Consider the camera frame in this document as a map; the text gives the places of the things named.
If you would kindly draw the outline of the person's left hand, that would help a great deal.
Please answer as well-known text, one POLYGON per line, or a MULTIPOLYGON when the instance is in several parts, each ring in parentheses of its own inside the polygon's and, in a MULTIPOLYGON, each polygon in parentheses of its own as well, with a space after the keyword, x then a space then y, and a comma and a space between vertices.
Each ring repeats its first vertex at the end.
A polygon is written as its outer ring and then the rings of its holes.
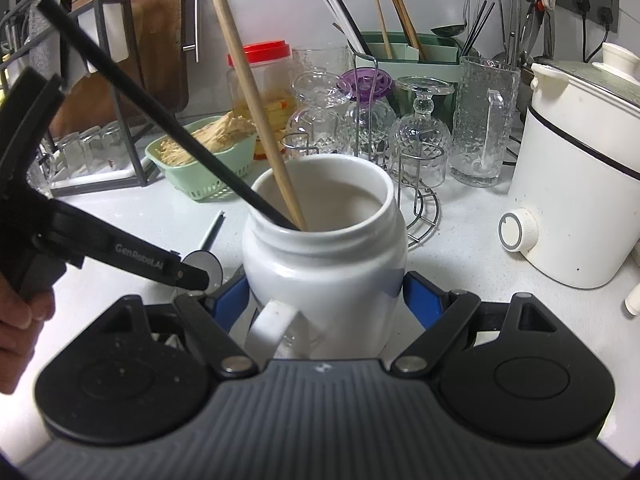
POLYGON ((53 318, 55 301, 52 290, 24 300, 4 276, 0 292, 0 391, 12 394, 34 356, 44 323, 53 318))

